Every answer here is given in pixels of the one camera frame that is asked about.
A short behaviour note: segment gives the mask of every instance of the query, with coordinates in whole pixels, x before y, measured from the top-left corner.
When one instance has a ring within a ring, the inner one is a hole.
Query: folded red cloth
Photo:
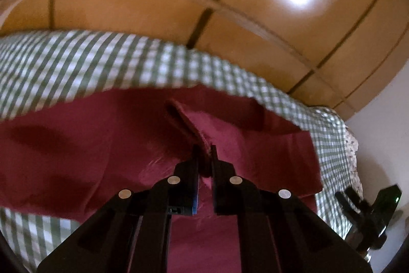
[[[238,175],[316,210],[322,185],[309,132],[204,86],[110,90],[1,123],[0,206],[84,221],[119,190],[171,175],[194,143],[206,152],[215,144]],[[198,214],[173,219],[169,272],[240,271],[235,218],[214,216],[210,187],[201,177]]]

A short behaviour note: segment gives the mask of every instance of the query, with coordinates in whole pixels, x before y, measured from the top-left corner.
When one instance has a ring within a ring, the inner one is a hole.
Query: red cloth
[[[322,190],[309,132],[259,105],[204,86],[110,90],[0,124],[0,206],[84,221],[123,188],[172,174],[193,143],[260,189],[286,188],[316,210]],[[234,217],[213,214],[201,178],[195,217],[172,222],[169,272],[238,272]]]

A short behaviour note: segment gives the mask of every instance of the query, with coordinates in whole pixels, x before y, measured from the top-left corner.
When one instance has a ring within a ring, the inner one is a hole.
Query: red garment
[[[119,190],[171,175],[193,143],[215,144],[238,175],[316,210],[322,185],[309,132],[204,86],[110,90],[3,122],[0,206],[84,221]],[[214,216],[210,186],[201,178],[195,217],[173,219],[169,272],[240,271],[235,217]]]

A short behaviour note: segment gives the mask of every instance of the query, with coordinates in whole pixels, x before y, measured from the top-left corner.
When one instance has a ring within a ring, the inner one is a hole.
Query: round metal pin
[[[291,192],[286,189],[282,189],[279,191],[279,196],[283,199],[288,199],[291,197]]]
[[[118,193],[118,197],[120,197],[121,199],[127,199],[132,195],[132,192],[128,189],[123,189],[121,191],[119,191]]]
[[[171,176],[168,178],[168,183],[171,185],[179,184],[180,183],[180,178],[177,176]]]
[[[243,183],[243,179],[240,176],[233,176],[233,177],[230,177],[230,183],[234,185],[239,185]]]

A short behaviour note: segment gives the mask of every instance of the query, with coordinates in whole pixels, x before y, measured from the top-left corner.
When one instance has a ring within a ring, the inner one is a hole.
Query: green and white gingham fabric
[[[336,191],[351,185],[345,124],[330,109],[306,107],[228,61],[159,39],[84,30],[33,31],[0,39],[2,120],[110,88],[199,83],[231,95],[253,97],[310,131],[324,186],[316,195],[318,215],[345,237],[350,224],[334,198]],[[78,226],[75,221],[0,208],[0,230],[31,272]]]

